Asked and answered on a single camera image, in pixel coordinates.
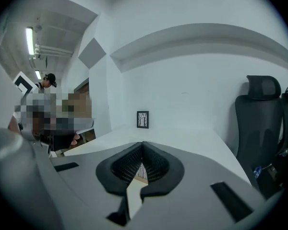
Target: desk surface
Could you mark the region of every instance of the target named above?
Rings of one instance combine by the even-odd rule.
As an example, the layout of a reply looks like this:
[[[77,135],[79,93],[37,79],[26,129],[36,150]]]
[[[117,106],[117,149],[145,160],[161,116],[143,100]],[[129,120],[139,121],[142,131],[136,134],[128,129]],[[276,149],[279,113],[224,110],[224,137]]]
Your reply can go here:
[[[151,141],[206,156],[250,183],[236,157],[213,130],[121,128],[64,153],[78,155],[118,147],[130,142]]]

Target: picture frame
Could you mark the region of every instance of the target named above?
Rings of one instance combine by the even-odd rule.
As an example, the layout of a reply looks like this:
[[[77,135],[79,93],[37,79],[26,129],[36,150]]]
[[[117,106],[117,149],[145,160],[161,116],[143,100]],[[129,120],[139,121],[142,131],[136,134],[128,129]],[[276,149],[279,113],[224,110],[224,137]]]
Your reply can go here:
[[[136,127],[149,128],[149,111],[138,111],[136,113]]]

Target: ceiling light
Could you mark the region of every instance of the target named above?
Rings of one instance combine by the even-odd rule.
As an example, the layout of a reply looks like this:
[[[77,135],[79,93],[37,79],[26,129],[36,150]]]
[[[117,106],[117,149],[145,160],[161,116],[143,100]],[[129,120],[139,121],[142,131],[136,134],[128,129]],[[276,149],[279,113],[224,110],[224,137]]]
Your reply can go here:
[[[33,28],[27,27],[25,29],[25,34],[27,37],[27,44],[28,44],[28,50],[30,55],[34,55],[34,48],[33,48]]]
[[[39,71],[35,71],[35,74],[36,74],[36,76],[37,76],[38,79],[42,79],[42,78],[40,77]]]

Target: blurred person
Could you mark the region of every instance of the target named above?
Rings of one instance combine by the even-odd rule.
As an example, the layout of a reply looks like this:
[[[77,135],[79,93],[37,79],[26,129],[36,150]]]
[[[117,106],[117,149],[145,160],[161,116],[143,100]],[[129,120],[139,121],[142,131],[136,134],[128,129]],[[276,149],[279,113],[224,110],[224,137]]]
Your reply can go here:
[[[45,89],[49,88],[51,85],[57,87],[56,76],[52,73],[46,74],[41,82],[36,82],[35,85],[38,89],[44,93]]]
[[[19,125],[17,123],[17,119],[14,116],[12,117],[12,119],[9,123],[8,129],[12,132],[15,132],[15,133],[21,135]],[[78,140],[78,139],[80,139],[80,136],[78,134],[75,134],[75,136],[73,137],[71,145],[76,145],[77,144],[76,140]]]

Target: ceiling pipe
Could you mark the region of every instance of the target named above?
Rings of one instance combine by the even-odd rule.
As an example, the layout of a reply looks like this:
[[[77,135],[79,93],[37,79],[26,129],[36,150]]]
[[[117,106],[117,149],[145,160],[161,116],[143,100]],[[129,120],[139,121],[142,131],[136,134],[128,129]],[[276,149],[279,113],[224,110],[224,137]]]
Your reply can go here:
[[[59,52],[59,51],[52,51],[52,50],[46,50],[46,49],[35,49],[35,54],[40,54],[40,53],[44,53],[44,54],[47,54],[47,53],[50,53],[50,54],[56,54],[56,55],[69,55],[69,56],[72,56],[71,53],[65,53],[65,52]]]
[[[36,55],[41,55],[41,56],[57,56],[57,57],[69,57],[71,58],[71,55],[56,55],[56,54],[49,54],[49,53],[36,53]]]
[[[69,50],[65,50],[65,49],[62,49],[62,48],[56,48],[56,47],[49,47],[49,46],[45,46],[45,45],[35,44],[35,47],[38,48],[38,49],[49,49],[49,50],[64,52],[64,53],[68,53],[68,54],[72,54],[73,53],[72,51],[69,51]]]
[[[29,58],[29,63],[30,63],[30,66],[31,66],[32,69],[36,69],[36,66],[35,66],[33,57],[30,57],[30,58]]]

